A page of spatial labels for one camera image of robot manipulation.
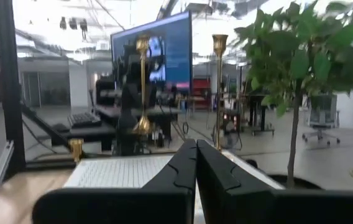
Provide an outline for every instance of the computer monitor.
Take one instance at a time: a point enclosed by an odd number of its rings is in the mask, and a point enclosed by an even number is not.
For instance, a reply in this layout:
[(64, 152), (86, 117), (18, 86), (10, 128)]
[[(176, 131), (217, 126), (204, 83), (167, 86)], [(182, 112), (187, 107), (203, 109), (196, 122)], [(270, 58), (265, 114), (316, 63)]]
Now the computer monitor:
[(112, 34), (113, 60), (122, 57), (124, 45), (133, 44), (133, 41), (136, 41), (141, 34), (154, 36), (149, 41), (152, 57), (161, 54), (160, 46), (163, 47), (165, 55), (162, 67), (150, 74), (150, 80), (152, 82), (165, 81), (166, 86), (176, 85), (179, 90), (190, 91), (192, 82), (191, 14), (184, 12)]

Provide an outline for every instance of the floor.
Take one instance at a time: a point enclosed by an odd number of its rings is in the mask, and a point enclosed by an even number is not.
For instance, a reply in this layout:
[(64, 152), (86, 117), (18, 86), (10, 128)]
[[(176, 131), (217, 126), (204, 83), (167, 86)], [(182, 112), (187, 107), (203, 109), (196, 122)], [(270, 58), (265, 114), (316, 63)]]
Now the floor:
[[(37, 114), (50, 124), (65, 123), (70, 113), (84, 111), (86, 108), (53, 107), (41, 108)], [(304, 113), (300, 114), (300, 125), (298, 127), (297, 154), (295, 163), (295, 174), (297, 177), (309, 180), (325, 189), (353, 189), (353, 178), (350, 171), (353, 169), (353, 129), (335, 129), (329, 133), (339, 136), (340, 145), (334, 141), (329, 147), (325, 142), (318, 142), (317, 139), (305, 143), (301, 139), (303, 132), (311, 131), (303, 122)], [(180, 116), (180, 124), (184, 121), (185, 115)], [(205, 112), (196, 112), (188, 118), (190, 126), (188, 138), (208, 139), (211, 137), (211, 130), (215, 124), (216, 115)], [(252, 136), (250, 133), (240, 135), (242, 148), (237, 143), (234, 153), (243, 157), (255, 159), (259, 167), (269, 174), (285, 174), (287, 172), (287, 161), (291, 139), (292, 112), (286, 113), (282, 118), (276, 118), (273, 111), (267, 112), (267, 122), (275, 127), (275, 135), (271, 133), (260, 133)], [(27, 125), (35, 135), (45, 136), (45, 133), (26, 119)], [(182, 143), (176, 131), (172, 131), (173, 138), (171, 148)], [(24, 128), (24, 142), (26, 148), (26, 159), (32, 160), (39, 155), (50, 153), (48, 149), (37, 144), (37, 141)], [(0, 146), (5, 145), (4, 116), (0, 111)], [(53, 148), (57, 152), (66, 152), (62, 147)], [(85, 144), (84, 150), (99, 152), (100, 143)]]

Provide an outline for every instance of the potted plant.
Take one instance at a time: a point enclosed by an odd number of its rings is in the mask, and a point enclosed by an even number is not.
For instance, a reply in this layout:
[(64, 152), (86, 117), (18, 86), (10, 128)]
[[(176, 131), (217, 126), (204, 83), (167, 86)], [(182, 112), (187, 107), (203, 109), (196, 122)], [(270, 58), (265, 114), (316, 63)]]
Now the potted plant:
[(314, 12), (317, 1), (301, 9), (291, 3), (272, 15), (258, 9), (253, 24), (236, 28), (244, 44), (252, 89), (270, 94), (263, 105), (277, 104), (282, 116), (292, 102), (293, 127), (287, 187), (294, 186), (298, 112), (303, 94), (353, 91), (353, 15), (350, 7), (331, 2), (325, 15)]

